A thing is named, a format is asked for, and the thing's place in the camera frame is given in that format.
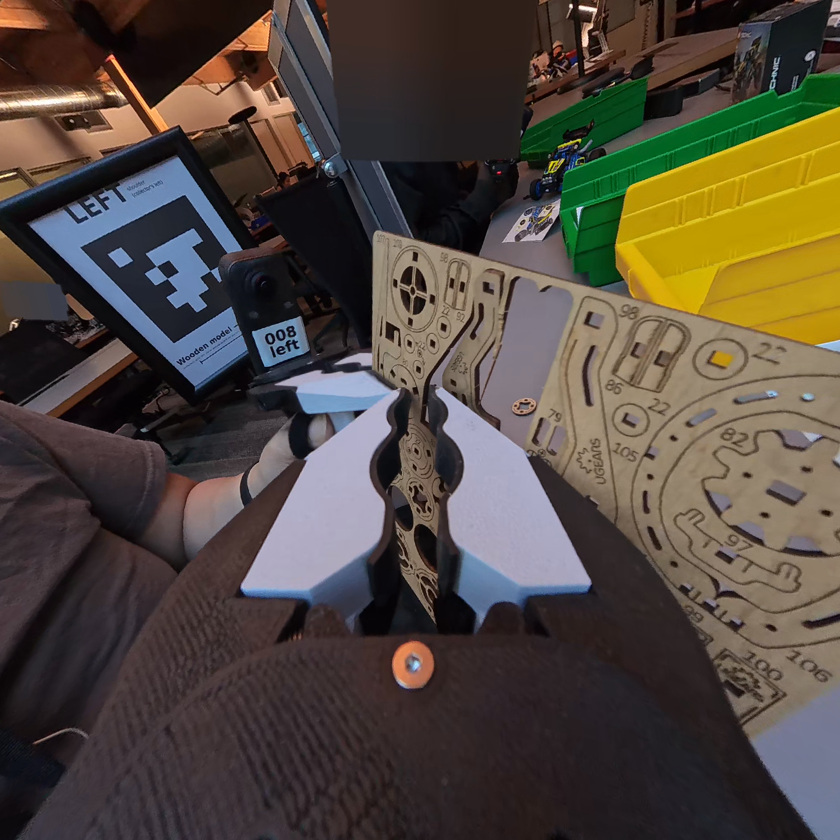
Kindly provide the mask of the nested green plastic bins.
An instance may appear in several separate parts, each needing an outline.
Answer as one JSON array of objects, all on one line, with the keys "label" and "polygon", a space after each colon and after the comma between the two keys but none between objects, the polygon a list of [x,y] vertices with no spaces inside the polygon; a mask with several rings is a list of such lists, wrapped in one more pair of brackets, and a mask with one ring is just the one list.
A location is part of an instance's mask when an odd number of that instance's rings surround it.
[{"label": "nested green plastic bins", "polygon": [[615,243],[624,196],[632,184],[809,119],[838,104],[838,74],[810,75],[797,89],[781,96],[765,92],[574,168],[563,179],[560,210],[563,240],[574,270],[586,274],[594,287],[621,280]]}]

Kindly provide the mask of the nested yellow plastic bins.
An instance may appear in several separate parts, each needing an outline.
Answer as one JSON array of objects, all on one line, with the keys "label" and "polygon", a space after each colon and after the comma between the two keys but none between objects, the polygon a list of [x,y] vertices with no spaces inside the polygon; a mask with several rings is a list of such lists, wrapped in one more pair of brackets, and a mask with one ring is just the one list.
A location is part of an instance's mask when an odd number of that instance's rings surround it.
[{"label": "nested yellow plastic bins", "polygon": [[839,109],[633,184],[631,295],[838,351]]}]

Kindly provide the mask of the blue yellow toy buggy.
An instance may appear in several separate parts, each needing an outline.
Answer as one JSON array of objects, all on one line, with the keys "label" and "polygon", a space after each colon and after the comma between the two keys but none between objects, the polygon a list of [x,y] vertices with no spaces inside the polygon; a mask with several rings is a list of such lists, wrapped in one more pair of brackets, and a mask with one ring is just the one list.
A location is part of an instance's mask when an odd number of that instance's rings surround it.
[{"label": "blue yellow toy buggy", "polygon": [[584,126],[568,129],[563,133],[563,142],[549,156],[549,162],[540,178],[533,180],[530,184],[529,196],[532,200],[537,201],[549,194],[560,194],[566,172],[606,155],[603,147],[589,150],[592,145],[590,140],[583,144],[594,127],[595,120],[593,119]]}]

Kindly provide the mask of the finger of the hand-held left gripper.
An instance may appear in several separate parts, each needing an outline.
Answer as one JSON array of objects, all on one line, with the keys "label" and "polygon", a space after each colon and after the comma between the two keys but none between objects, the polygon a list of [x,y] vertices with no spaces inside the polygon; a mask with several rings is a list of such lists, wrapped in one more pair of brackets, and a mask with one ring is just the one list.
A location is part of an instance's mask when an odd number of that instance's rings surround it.
[{"label": "finger of the hand-held left gripper", "polygon": [[312,371],[289,379],[289,416],[363,412],[394,387],[371,371]]},{"label": "finger of the hand-held left gripper", "polygon": [[371,372],[372,361],[371,352],[350,353],[318,362],[312,366],[310,372],[316,376]]}]

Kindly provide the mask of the printed buggy picture card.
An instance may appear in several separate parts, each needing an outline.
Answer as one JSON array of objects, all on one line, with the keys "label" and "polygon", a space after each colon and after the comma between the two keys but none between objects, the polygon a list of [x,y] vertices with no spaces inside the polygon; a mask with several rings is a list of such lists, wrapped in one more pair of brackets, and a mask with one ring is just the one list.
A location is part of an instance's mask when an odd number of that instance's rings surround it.
[{"label": "printed buggy picture card", "polygon": [[511,227],[505,243],[541,242],[560,215],[560,200],[528,207]]}]

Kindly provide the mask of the person's brown shirt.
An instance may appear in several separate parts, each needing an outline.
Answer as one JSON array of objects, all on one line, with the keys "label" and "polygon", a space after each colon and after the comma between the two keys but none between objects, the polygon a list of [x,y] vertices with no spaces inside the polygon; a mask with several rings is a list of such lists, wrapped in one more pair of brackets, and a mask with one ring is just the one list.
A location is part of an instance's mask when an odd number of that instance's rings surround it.
[{"label": "person's brown shirt", "polygon": [[2,731],[97,737],[124,660],[184,560],[152,522],[169,473],[156,444],[2,403]]}]

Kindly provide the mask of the grey metal frame panel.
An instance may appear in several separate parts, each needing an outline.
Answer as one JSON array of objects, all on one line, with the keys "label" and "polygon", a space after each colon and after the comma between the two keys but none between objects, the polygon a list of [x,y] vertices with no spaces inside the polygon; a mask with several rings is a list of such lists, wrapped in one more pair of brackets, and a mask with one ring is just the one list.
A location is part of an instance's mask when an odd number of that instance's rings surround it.
[{"label": "grey metal frame panel", "polygon": [[367,235],[381,229],[411,238],[381,163],[351,161],[341,153],[329,37],[315,2],[274,2],[268,58],[322,156],[322,173],[345,184]]}]

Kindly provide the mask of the laser-cut wooden parts sheet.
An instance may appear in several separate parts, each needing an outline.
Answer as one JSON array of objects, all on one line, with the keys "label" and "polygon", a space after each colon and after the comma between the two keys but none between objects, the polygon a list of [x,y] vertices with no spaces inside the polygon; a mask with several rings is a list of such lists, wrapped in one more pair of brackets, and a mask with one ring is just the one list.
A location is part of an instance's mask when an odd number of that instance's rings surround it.
[{"label": "laser-cut wooden parts sheet", "polygon": [[414,400],[396,537],[429,615],[441,385],[658,567],[748,735],[830,688],[838,353],[386,232],[372,290],[374,372]]}]

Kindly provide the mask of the black toy kit box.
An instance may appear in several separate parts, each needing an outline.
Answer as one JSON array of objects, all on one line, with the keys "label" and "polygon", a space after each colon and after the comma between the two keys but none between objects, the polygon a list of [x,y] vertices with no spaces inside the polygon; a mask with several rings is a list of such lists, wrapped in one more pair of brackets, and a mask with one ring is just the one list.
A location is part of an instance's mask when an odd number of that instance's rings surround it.
[{"label": "black toy kit box", "polygon": [[831,7],[830,1],[784,3],[740,24],[731,104],[799,87],[815,71]]}]

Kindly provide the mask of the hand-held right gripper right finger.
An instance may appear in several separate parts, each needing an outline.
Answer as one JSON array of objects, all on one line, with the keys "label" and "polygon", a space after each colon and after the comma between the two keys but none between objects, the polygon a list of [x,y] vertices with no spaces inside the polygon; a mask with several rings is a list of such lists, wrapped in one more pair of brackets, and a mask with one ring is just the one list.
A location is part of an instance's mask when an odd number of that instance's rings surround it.
[{"label": "hand-held right gripper right finger", "polygon": [[525,452],[446,390],[427,414],[444,481],[437,527],[437,623],[482,623],[492,606],[590,590]]}]

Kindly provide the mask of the black handheld controller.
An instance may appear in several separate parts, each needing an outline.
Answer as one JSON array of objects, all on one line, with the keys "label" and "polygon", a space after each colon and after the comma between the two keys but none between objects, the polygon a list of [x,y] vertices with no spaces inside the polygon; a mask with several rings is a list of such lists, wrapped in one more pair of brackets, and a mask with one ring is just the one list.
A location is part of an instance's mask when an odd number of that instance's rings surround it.
[{"label": "black handheld controller", "polygon": [[518,159],[485,161],[485,166],[500,202],[515,195],[519,182]]}]

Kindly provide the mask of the silver ventilation duct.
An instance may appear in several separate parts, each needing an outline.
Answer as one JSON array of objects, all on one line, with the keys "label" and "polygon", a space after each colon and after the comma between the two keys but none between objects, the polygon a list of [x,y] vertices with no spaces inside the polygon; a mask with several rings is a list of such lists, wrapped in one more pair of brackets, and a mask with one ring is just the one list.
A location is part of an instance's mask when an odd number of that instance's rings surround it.
[{"label": "silver ventilation duct", "polygon": [[1,88],[1,121],[63,117],[118,109],[128,100],[110,82],[91,85],[27,85]]}]

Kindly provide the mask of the green plastic bin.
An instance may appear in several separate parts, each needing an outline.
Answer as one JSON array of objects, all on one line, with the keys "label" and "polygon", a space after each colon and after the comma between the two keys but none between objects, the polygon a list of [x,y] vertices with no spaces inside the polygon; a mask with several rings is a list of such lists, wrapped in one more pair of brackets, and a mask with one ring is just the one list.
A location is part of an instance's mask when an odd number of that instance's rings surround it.
[{"label": "green plastic bin", "polygon": [[648,79],[625,80],[583,99],[531,126],[521,140],[520,159],[533,168],[545,166],[571,130],[594,123],[588,139],[594,147],[629,133],[644,121]]}]

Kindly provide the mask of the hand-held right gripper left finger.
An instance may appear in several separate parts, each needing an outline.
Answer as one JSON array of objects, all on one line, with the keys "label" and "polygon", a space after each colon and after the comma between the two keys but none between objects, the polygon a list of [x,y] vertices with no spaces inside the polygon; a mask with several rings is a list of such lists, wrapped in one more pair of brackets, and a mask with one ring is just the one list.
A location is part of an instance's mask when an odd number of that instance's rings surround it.
[{"label": "hand-held right gripper left finger", "polygon": [[387,490],[400,472],[407,392],[391,391],[308,456],[242,595],[327,605],[345,621],[391,621],[403,582]]}]

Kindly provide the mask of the black rectangular case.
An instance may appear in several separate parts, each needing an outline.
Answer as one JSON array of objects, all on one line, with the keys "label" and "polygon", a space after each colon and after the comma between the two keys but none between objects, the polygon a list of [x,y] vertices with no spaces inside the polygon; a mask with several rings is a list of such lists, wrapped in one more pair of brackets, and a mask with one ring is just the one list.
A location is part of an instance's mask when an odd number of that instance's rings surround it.
[{"label": "black rectangular case", "polygon": [[683,109],[686,99],[714,88],[720,78],[720,68],[704,70],[669,86],[649,91],[644,104],[644,121],[676,116]]}]

